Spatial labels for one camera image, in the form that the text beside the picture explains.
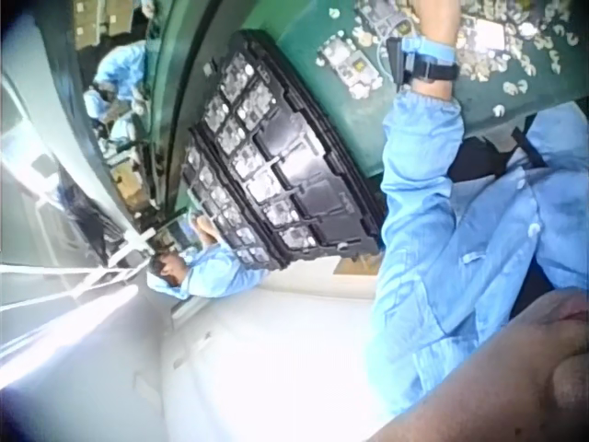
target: cardboard box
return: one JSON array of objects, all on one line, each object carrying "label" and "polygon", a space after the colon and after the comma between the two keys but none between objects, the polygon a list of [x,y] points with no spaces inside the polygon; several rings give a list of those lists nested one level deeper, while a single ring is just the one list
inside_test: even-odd
[{"label": "cardboard box", "polygon": [[98,1],[74,0],[74,23],[76,26],[98,23]]},{"label": "cardboard box", "polygon": [[105,11],[107,16],[118,15],[120,13],[133,12],[134,1],[133,0],[105,0]]},{"label": "cardboard box", "polygon": [[82,49],[100,43],[96,23],[74,25],[74,36],[76,49]]},{"label": "cardboard box", "polygon": [[109,35],[115,36],[123,32],[131,32],[131,23],[133,21],[133,10],[130,13],[112,14],[107,17],[107,27]]}]

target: black hair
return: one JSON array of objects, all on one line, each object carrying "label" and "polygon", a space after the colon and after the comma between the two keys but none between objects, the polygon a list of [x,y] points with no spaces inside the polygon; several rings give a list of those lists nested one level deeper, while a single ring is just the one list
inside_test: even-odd
[{"label": "black hair", "polygon": [[149,272],[166,281],[170,287],[179,287],[180,284],[174,276],[171,274],[162,274],[162,271],[164,270],[164,263],[162,262],[161,258],[162,256],[166,255],[167,253],[165,252],[158,252],[152,256],[151,260],[149,260]]}]

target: finger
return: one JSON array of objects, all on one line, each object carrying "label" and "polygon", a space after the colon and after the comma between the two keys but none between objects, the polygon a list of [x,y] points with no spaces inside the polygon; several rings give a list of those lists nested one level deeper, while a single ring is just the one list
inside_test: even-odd
[{"label": "finger", "polygon": [[589,323],[584,320],[560,320],[546,326],[546,346],[554,356],[564,360],[589,349]]},{"label": "finger", "polygon": [[589,354],[577,355],[561,363],[552,377],[554,398],[563,426],[580,429],[589,413]]}]

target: skin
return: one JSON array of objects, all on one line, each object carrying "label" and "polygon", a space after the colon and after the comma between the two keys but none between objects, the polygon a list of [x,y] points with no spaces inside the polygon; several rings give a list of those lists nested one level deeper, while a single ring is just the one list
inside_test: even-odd
[{"label": "skin", "polygon": [[[456,45],[459,0],[415,0],[422,34]],[[414,92],[452,99],[452,83],[414,80]],[[545,295],[373,442],[586,440],[589,302],[580,291]]]},{"label": "skin", "polygon": [[[219,242],[219,232],[208,216],[194,216],[191,219],[191,227],[199,236],[205,249]],[[190,270],[186,262],[177,253],[168,253],[162,256],[160,261],[164,263],[161,274],[171,276],[177,281],[178,285],[181,285]]]}]

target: electronic component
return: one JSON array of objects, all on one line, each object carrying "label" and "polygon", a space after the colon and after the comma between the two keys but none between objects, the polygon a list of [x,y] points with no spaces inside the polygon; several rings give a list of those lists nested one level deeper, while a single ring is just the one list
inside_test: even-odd
[{"label": "electronic component", "polygon": [[319,48],[354,99],[367,99],[371,90],[383,86],[383,78],[368,57],[359,51],[351,40],[344,41],[340,35],[333,35]]},{"label": "electronic component", "polygon": [[247,184],[247,187],[251,196],[253,196],[258,203],[263,203],[272,198],[272,196],[283,191],[283,186],[280,185],[280,182],[278,182],[274,174],[268,170],[262,171],[251,179]]},{"label": "electronic component", "polygon": [[247,178],[264,164],[264,157],[250,143],[244,145],[236,152],[231,164],[241,178]]},{"label": "electronic component", "polygon": [[268,256],[268,253],[262,247],[251,248],[249,249],[249,253],[254,256],[257,262],[264,263],[270,260],[270,256]]},{"label": "electronic component", "polygon": [[217,142],[228,155],[231,155],[231,153],[236,150],[236,147],[238,147],[245,139],[246,133],[234,118],[229,118],[227,120],[221,133],[217,136]]},{"label": "electronic component", "polygon": [[254,75],[254,68],[246,61],[243,54],[238,53],[225,70],[221,81],[221,90],[229,102],[233,103],[241,91],[248,85]]},{"label": "electronic component", "polygon": [[286,226],[300,220],[295,206],[288,200],[282,200],[278,203],[269,204],[263,209],[268,221],[275,227]]},{"label": "electronic component", "polygon": [[252,231],[247,227],[240,228],[236,233],[246,245],[254,244],[256,242],[256,237],[254,237]]},{"label": "electronic component", "polygon": [[261,122],[275,102],[276,100],[266,85],[258,81],[246,95],[241,106],[237,108],[237,115],[251,131]]},{"label": "electronic component", "polygon": [[218,95],[214,96],[206,107],[204,113],[204,120],[207,126],[214,133],[217,132],[221,124],[225,121],[227,114],[229,113],[229,107],[223,102],[223,99]]},{"label": "electronic component", "polygon": [[201,155],[194,147],[189,149],[188,162],[194,167],[195,170],[198,170],[201,166]]},{"label": "electronic component", "polygon": [[213,198],[213,201],[219,207],[223,207],[225,204],[229,203],[229,201],[230,201],[229,195],[227,195],[226,190],[220,186],[216,186],[213,188],[213,190],[211,191],[211,198]]},{"label": "electronic component", "polygon": [[233,205],[230,205],[223,211],[223,216],[233,227],[239,226],[241,224],[241,215]]},{"label": "electronic component", "polygon": [[391,36],[403,37],[411,32],[409,17],[387,0],[358,0],[356,10],[381,41]]},{"label": "electronic component", "polygon": [[238,250],[237,257],[245,264],[253,264],[254,262],[251,253],[249,253],[247,250]]},{"label": "electronic component", "polygon": [[199,174],[199,180],[204,185],[204,187],[206,187],[207,189],[210,189],[211,186],[213,185],[213,182],[214,182],[213,173],[211,172],[211,170],[209,169],[208,166],[204,166],[201,169],[201,173]]},{"label": "electronic component", "polygon": [[317,246],[317,241],[307,227],[291,227],[280,232],[280,236],[289,249],[300,250]]}]

